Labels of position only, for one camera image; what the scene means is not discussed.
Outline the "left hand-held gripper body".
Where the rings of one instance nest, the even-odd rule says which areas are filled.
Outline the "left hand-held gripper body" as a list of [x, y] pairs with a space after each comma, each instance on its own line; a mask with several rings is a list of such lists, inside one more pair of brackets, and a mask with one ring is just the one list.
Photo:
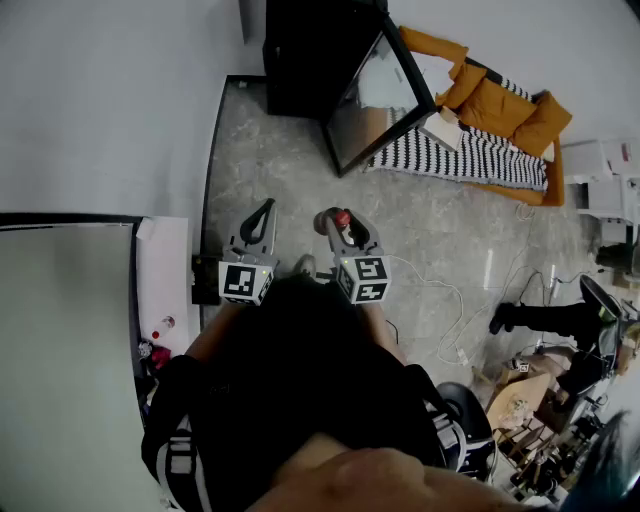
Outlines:
[[261, 305], [278, 263], [270, 243], [225, 245], [218, 264], [219, 296], [230, 303]]

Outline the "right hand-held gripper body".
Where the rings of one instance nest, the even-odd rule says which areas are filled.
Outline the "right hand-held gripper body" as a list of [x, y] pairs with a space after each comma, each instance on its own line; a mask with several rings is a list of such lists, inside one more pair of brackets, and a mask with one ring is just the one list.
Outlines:
[[363, 248], [335, 242], [335, 277], [338, 288], [351, 304], [382, 302], [391, 285], [390, 258], [379, 241]]

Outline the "black cabinet with glass door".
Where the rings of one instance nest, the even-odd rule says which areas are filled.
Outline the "black cabinet with glass door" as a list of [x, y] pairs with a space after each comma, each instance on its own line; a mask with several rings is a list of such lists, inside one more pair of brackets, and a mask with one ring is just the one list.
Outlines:
[[342, 177], [436, 110], [387, 0], [267, 0], [268, 111], [319, 123]]

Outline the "person's right forearm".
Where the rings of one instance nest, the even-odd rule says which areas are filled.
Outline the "person's right forearm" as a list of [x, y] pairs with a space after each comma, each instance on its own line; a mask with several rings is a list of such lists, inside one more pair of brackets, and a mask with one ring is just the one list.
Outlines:
[[358, 310], [372, 341], [392, 354], [401, 364], [407, 365], [406, 358], [395, 341], [381, 305], [379, 303], [360, 304]]

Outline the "person's left forearm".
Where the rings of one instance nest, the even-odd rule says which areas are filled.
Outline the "person's left forearm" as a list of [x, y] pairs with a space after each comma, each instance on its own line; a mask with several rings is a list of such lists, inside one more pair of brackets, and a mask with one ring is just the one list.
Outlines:
[[212, 363], [238, 330], [247, 306], [225, 303], [191, 343], [185, 355], [204, 364]]

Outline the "black box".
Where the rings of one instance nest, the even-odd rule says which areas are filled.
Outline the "black box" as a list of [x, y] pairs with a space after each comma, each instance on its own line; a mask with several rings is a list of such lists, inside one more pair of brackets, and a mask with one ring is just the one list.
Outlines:
[[191, 261], [192, 303], [204, 306], [218, 306], [221, 303], [219, 296], [219, 262], [222, 256], [193, 255]]

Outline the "white table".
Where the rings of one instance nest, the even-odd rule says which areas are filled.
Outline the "white table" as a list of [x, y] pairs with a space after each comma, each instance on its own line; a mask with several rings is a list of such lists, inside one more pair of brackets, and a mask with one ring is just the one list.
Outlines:
[[[145, 217], [135, 233], [139, 325], [143, 338], [182, 355], [200, 333], [192, 303], [191, 229], [186, 218]], [[165, 316], [174, 328], [158, 340], [151, 330]]]

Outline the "person's black shirt torso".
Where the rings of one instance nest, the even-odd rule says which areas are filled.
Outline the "person's black shirt torso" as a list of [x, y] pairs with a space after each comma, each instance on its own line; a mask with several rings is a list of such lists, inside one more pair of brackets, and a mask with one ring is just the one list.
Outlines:
[[446, 404], [426, 371], [376, 345], [336, 284], [292, 277], [242, 308], [209, 359], [161, 369], [141, 456], [186, 512], [244, 512], [317, 434], [443, 466], [431, 410]]

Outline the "white flat box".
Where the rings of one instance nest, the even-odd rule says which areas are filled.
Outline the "white flat box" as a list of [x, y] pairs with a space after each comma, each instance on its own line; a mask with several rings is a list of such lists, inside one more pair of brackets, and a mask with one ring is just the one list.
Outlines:
[[427, 117], [418, 129], [448, 151], [456, 152], [459, 149], [463, 130], [456, 114], [447, 108]]

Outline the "black white striped blanket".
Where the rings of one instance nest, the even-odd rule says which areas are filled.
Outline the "black white striped blanket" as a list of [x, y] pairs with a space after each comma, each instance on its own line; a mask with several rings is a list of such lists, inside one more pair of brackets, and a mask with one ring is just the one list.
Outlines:
[[462, 141], [451, 152], [418, 127], [376, 153], [369, 166], [413, 175], [546, 192], [546, 162], [516, 148], [509, 140], [459, 122]]

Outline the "white paper sheet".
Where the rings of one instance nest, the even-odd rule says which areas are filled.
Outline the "white paper sheet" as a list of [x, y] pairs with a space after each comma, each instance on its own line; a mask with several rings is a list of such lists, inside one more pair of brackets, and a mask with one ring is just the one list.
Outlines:
[[454, 84], [450, 71], [454, 63], [439, 56], [412, 52], [412, 57], [433, 96], [446, 93]]

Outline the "orange sofa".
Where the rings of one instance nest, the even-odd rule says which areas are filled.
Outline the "orange sofa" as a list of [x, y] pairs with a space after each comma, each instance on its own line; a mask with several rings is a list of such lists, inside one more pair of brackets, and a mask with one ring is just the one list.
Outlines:
[[551, 148], [554, 157], [546, 163], [548, 189], [525, 189], [479, 185], [484, 189], [530, 206], [560, 207], [565, 203], [563, 163], [559, 136], [572, 120], [548, 91], [532, 95], [533, 102], [501, 86], [502, 75], [468, 57], [469, 49], [458, 43], [408, 28], [399, 28], [412, 52], [439, 56], [454, 63], [450, 77], [454, 84], [435, 95], [435, 105], [447, 107], [464, 125], [502, 136], [533, 157]]

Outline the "wooden board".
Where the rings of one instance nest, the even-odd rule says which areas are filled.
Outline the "wooden board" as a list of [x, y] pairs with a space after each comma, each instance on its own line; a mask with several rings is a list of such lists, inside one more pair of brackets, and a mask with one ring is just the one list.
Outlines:
[[533, 416], [548, 390], [551, 376], [542, 373], [503, 386], [486, 412], [492, 431], [512, 430]]

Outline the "black office chair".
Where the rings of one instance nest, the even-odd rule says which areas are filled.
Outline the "black office chair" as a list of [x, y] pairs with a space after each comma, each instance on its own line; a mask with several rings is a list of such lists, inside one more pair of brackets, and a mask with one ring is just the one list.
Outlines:
[[605, 322], [613, 322], [622, 317], [622, 310], [616, 301], [591, 277], [581, 275], [579, 287], [584, 301], [596, 309]]

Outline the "white storage furniture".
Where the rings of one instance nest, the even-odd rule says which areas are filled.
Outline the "white storage furniture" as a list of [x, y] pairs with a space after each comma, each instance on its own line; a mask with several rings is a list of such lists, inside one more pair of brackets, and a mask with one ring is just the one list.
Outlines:
[[640, 139], [568, 144], [561, 155], [565, 183], [586, 186], [580, 214], [640, 226]]

